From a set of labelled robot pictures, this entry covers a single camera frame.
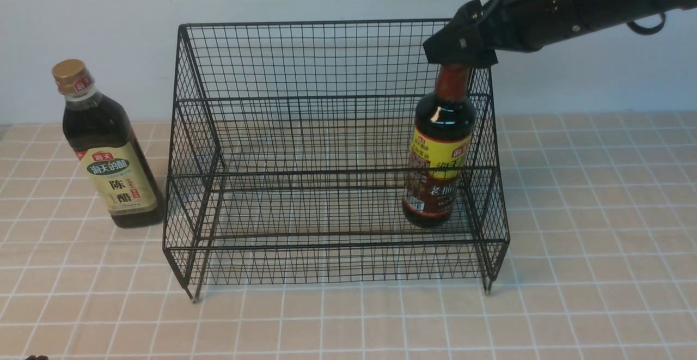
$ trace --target black wire basket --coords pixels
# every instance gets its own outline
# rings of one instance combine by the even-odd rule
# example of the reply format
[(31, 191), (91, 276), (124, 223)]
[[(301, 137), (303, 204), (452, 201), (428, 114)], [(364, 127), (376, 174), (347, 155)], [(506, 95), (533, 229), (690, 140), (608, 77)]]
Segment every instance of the black wire basket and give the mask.
[(401, 211), (418, 100), (446, 20), (182, 25), (163, 248), (193, 300), (203, 285), (481, 278), (510, 243), (490, 69), (455, 211), (420, 229)]

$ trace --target white wall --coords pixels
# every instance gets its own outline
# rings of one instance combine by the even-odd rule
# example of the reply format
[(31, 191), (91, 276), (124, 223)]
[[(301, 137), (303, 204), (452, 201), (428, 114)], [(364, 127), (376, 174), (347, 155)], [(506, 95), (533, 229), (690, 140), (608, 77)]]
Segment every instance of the white wall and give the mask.
[[(0, 0), (0, 124), (60, 121), (50, 69), (70, 57), (132, 119), (169, 119), (180, 23), (450, 17), (465, 1)], [(697, 11), (677, 11), (650, 38), (618, 27), (500, 53), (497, 110), (696, 109), (696, 30)]]

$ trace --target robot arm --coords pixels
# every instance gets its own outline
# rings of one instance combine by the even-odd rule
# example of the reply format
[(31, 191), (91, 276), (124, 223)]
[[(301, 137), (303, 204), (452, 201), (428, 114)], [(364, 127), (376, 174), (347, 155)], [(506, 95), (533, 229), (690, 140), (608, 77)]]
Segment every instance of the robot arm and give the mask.
[[(473, 0), (423, 47), (431, 64), (490, 67), (496, 50), (535, 52), (546, 45), (626, 23), (642, 35), (658, 33), (665, 12), (697, 8), (697, 0)], [(660, 15), (652, 28), (635, 20)]]

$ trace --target table surface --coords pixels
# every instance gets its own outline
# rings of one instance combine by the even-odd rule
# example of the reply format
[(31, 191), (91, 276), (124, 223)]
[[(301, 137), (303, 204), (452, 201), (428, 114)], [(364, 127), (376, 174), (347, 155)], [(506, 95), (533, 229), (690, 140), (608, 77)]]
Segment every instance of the table surface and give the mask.
[[(169, 124), (134, 124), (160, 181)], [(162, 227), (118, 229), (59, 125), (0, 142), (0, 359), (687, 360), (697, 353), (697, 112), (498, 119), (510, 251), (478, 280), (215, 286)]]

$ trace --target brown object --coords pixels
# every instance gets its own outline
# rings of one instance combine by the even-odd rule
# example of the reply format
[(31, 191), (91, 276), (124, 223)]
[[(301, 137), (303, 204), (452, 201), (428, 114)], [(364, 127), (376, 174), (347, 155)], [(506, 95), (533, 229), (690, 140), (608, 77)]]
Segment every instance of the brown object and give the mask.
[(120, 228), (156, 224), (164, 218), (164, 201), (148, 166), (129, 116), (94, 86), (78, 59), (52, 70), (65, 96), (63, 134)]
[(421, 228), (439, 226), (453, 213), (458, 168), (463, 166), (476, 120), (476, 109), (467, 99), (470, 70), (465, 65), (442, 65), (436, 89), (416, 106), (409, 167), (428, 169), (409, 173), (402, 210)]

